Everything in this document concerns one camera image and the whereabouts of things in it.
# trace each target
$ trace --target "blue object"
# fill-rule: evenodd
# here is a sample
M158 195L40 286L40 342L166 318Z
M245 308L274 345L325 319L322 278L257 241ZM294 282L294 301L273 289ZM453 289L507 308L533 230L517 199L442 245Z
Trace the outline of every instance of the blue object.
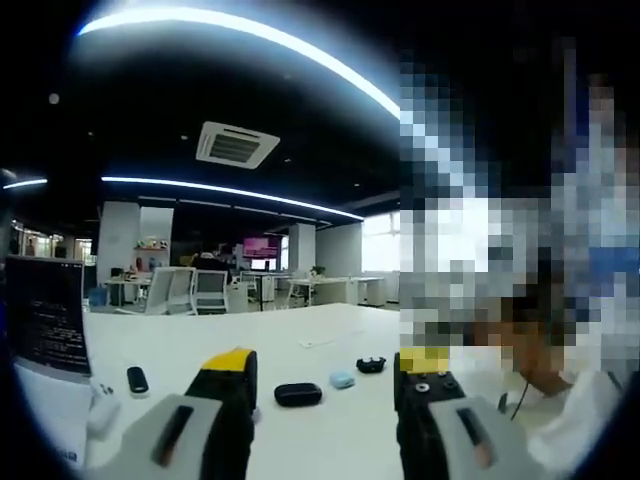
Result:
M104 307L107 304L107 289L96 287L89 290L89 306Z
M353 387L356 383L356 379L349 372L333 372L329 377L331 386L342 390L344 388Z
M628 275L627 296L638 296L640 249L634 247L591 248L589 250L591 296L612 297L615 275Z

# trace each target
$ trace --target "black remote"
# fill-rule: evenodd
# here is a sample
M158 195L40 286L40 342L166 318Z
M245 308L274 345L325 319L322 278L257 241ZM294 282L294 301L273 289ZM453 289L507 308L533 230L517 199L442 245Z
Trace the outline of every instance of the black remote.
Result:
M140 367L129 367L127 380L129 380L129 390L134 396L144 396L149 391L147 378Z
M356 362L356 368L360 370L361 373L380 373L384 370L386 361L383 357L360 358Z

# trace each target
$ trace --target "ceiling air conditioner vent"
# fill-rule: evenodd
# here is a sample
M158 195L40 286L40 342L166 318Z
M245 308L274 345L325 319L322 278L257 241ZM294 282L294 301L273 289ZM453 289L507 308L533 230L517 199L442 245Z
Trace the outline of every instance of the ceiling air conditioner vent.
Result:
M205 122L196 160L254 169L280 143L278 137L244 128Z

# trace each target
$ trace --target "yellow part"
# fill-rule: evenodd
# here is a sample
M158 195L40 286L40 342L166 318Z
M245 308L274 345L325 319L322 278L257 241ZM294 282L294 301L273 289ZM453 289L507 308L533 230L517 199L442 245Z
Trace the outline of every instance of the yellow part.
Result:
M253 350L235 348L227 353L216 355L207 361L200 370L221 370L225 372L244 372L247 358Z
M449 347L410 347L400 349L400 371L435 373L449 370Z

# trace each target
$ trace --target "light blue case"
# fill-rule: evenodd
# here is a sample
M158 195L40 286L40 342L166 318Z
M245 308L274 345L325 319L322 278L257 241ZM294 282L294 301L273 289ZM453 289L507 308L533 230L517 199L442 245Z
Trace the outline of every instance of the light blue case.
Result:
M355 385L356 379L349 372L333 372L329 376L329 382L332 387L342 390Z

